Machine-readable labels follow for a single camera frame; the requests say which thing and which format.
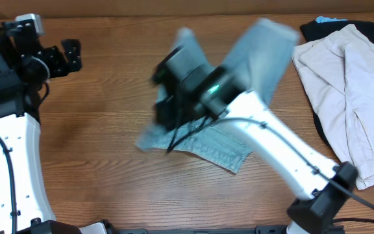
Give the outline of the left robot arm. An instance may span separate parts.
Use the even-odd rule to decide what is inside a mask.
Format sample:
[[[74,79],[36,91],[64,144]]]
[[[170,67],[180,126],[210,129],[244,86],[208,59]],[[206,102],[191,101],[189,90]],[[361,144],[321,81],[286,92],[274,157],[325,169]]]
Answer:
[[[81,69],[78,40],[44,48],[36,32],[0,31],[0,233],[80,233],[57,221],[40,161],[39,95],[51,78]]]

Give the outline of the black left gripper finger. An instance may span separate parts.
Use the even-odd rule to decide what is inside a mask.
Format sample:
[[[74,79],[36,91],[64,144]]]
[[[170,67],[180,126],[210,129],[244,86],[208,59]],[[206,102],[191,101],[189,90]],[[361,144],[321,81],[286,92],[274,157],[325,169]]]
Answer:
[[[81,57],[81,43],[78,39],[65,39],[61,41],[61,44],[68,59],[79,59]]]
[[[79,72],[82,68],[82,61],[80,55],[66,55],[65,73]]]

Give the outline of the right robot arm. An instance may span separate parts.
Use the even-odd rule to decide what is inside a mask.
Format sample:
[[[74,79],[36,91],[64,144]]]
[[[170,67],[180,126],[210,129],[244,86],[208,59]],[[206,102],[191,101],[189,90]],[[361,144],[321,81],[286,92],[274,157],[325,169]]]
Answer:
[[[244,139],[288,184],[295,201],[287,210],[291,223],[281,233],[343,233],[333,219],[354,187],[355,169],[338,165],[301,140],[227,66],[209,68],[179,46],[155,68],[152,80],[168,97],[156,105],[156,121],[168,130],[204,116]]]

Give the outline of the light blue denim shorts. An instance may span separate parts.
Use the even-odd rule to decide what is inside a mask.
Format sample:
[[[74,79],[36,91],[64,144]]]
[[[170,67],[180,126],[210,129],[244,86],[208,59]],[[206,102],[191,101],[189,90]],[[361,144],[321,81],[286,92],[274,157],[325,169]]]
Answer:
[[[248,89],[258,92],[262,101],[270,105],[298,41],[299,33],[291,27],[261,18],[235,43],[222,64],[233,69]],[[206,117],[183,121],[178,130],[154,123],[145,129],[136,145],[142,151],[168,149],[189,131],[208,123],[210,118]],[[217,125],[188,137],[175,150],[193,153],[233,173],[252,152],[244,140]]]

